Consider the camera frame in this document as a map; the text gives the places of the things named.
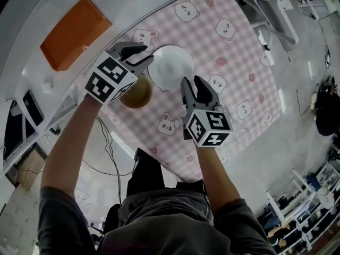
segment wooden box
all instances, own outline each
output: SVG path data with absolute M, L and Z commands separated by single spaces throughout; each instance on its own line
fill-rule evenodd
M 53 70 L 67 70 L 111 25 L 91 0 L 80 0 L 53 28 L 40 49 Z

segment wooden bowl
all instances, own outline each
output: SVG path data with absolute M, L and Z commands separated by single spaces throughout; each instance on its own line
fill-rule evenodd
M 120 101 L 128 108 L 142 108 L 149 103 L 151 97 L 151 83 L 144 75 L 140 75 L 136 84 L 120 98 Z

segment pink checkered tablecloth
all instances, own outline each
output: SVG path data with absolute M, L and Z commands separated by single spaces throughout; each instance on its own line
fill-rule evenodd
M 133 62 L 165 45 L 190 53 L 194 74 L 209 81 L 234 119 L 233 135 L 216 149 L 223 164 L 278 119 L 281 105 L 267 57 L 235 0 L 178 0 L 117 42 L 131 40 L 148 46 Z M 142 109 L 114 101 L 103 111 L 123 135 L 158 159 L 177 180 L 202 178 L 194 143 L 183 140 L 180 89 L 162 91 L 154 86 L 151 101 Z

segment black device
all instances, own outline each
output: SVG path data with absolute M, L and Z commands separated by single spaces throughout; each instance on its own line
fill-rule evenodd
M 28 91 L 22 100 L 35 125 L 39 125 L 44 120 L 44 116 L 33 98 L 32 92 Z

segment floor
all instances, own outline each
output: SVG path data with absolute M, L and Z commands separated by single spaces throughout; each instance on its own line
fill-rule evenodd
M 252 14 L 244 9 L 246 15 Z M 312 21 L 302 15 L 293 18 L 294 27 L 300 38 L 297 49 L 286 52 L 278 38 L 274 37 L 270 54 L 273 57 L 273 75 L 277 84 L 282 105 L 281 117 L 259 138 L 250 144 L 234 159 L 225 164 L 226 171 L 236 185 L 241 196 L 257 214 L 268 199 L 266 191 L 279 196 L 290 191 L 293 174 L 292 168 L 303 174 L 309 169 L 317 169 L 325 159 L 330 137 L 322 137 L 309 110 L 310 96 L 323 78 L 334 75 L 340 82 L 340 19 L 333 14 L 320 20 Z M 330 68 L 325 68 L 326 45 L 330 50 Z M 114 125 L 101 114 L 110 131 Z M 63 128 L 69 117 L 59 125 Z M 39 144 L 49 151 L 57 137 L 47 134 Z M 102 174 L 95 169 L 115 174 L 116 170 L 104 151 L 105 139 L 99 123 L 92 129 L 83 157 L 80 177 L 77 183 L 76 199 L 89 223 L 99 226 L 104 221 L 109 208 L 118 203 L 118 183 L 114 175 Z M 114 157 L 120 174 L 133 170 L 134 161 L 122 148 L 113 144 Z M 33 192 L 39 193 L 39 180 L 33 186 Z M 121 177 L 122 199 L 125 198 L 126 186 L 131 174 Z M 166 186 L 175 185 L 175 178 L 164 169 Z

